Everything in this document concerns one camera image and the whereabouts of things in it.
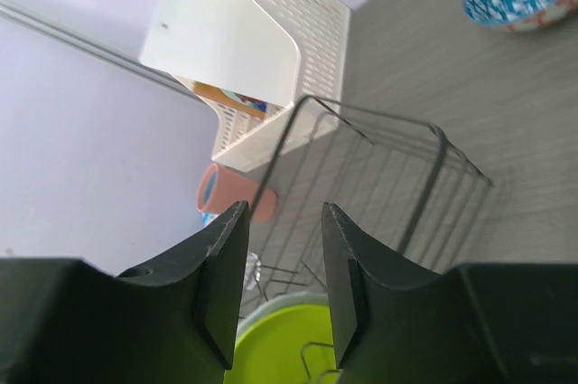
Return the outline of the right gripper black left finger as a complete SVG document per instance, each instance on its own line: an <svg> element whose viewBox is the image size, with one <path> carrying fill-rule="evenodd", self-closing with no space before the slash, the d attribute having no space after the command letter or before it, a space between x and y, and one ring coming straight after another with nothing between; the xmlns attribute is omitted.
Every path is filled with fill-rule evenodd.
<svg viewBox="0 0 578 384"><path fill-rule="evenodd" d="M232 367L249 207L118 276L76 258L1 262L4 383L220 383Z"/></svg>

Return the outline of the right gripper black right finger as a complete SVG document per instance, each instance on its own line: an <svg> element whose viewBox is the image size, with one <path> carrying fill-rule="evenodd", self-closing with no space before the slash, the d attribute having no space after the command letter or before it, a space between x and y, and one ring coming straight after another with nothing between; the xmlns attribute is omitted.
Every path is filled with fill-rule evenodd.
<svg viewBox="0 0 578 384"><path fill-rule="evenodd" d="M474 263L436 274L322 209L342 383L574 383L577 267Z"/></svg>

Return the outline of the black wire dish rack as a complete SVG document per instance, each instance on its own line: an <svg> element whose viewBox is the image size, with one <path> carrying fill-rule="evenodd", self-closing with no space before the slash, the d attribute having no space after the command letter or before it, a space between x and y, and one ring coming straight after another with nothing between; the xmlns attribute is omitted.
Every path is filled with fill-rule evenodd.
<svg viewBox="0 0 578 384"><path fill-rule="evenodd" d="M245 291L240 321L279 295L328 296L325 204L395 252L436 267L461 250L491 188L438 126L314 96L293 108L256 178L256 199L270 188L278 202L272 219L251 225L261 291Z"/></svg>

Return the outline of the green plate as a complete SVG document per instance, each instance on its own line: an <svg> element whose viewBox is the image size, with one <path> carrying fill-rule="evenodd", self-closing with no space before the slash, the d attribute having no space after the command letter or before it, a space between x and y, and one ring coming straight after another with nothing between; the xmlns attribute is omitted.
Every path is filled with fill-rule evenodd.
<svg viewBox="0 0 578 384"><path fill-rule="evenodd" d="M330 310L324 304L281 308L238 336L226 383L336 383Z"/></svg>

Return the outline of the clear plastic cup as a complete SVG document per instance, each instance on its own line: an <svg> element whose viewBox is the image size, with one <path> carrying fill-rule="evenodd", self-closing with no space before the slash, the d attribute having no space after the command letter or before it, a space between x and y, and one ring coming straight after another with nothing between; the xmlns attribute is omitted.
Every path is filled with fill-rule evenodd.
<svg viewBox="0 0 578 384"><path fill-rule="evenodd" d="M246 265L245 265L245 275L243 288L245 291L257 290L261 291L260 278L261 278L262 264L259 256L249 251L247 253Z"/></svg>

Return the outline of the pink plastic cup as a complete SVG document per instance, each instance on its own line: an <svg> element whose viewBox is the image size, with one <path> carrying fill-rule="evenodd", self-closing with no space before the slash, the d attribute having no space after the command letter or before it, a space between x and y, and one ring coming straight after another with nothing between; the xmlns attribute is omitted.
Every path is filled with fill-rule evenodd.
<svg viewBox="0 0 578 384"><path fill-rule="evenodd" d="M199 188L203 177L212 171L217 173L217 179L213 189L210 203L205 211L199 209ZM247 201L253 210L253 220L268 221L275 215L277 207L277 195L270 188L265 188L259 200L256 194L260 183L247 178L220 164L210 164L201 178L197 191L197 209L200 212L221 214L236 201Z"/></svg>

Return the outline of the light blue plastic cup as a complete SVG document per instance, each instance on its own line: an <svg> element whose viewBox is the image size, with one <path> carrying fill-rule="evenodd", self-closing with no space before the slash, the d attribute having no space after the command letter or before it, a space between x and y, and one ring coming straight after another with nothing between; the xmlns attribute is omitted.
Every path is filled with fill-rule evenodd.
<svg viewBox="0 0 578 384"><path fill-rule="evenodd" d="M201 211L205 211L210 203L217 176L217 173L212 171L203 177L203 182L199 188L199 209Z"/></svg>

